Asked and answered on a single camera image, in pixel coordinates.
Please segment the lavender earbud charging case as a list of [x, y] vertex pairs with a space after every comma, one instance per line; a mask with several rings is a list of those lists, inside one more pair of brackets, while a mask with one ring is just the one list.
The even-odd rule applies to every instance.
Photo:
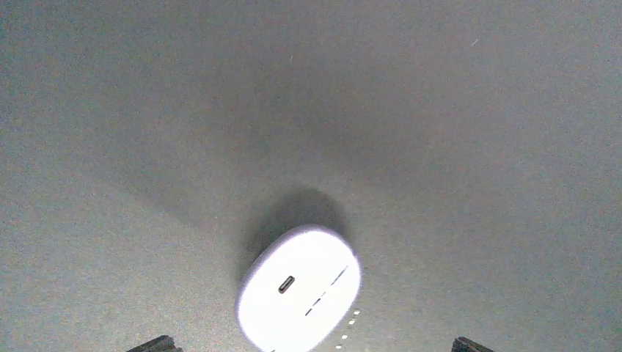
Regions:
[[236, 319], [259, 351], [311, 351], [348, 314], [361, 281], [359, 260], [340, 233], [301, 225], [253, 262], [238, 291]]

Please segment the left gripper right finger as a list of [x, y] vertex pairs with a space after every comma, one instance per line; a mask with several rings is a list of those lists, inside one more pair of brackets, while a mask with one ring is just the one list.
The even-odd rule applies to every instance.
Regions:
[[494, 352], [494, 351], [466, 337], [457, 337], [455, 338], [453, 342], [451, 352]]

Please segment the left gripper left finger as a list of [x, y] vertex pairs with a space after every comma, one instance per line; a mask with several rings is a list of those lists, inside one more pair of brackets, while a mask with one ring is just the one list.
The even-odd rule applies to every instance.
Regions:
[[161, 335], [127, 352], [183, 352], [183, 349], [175, 345], [175, 341], [172, 337]]

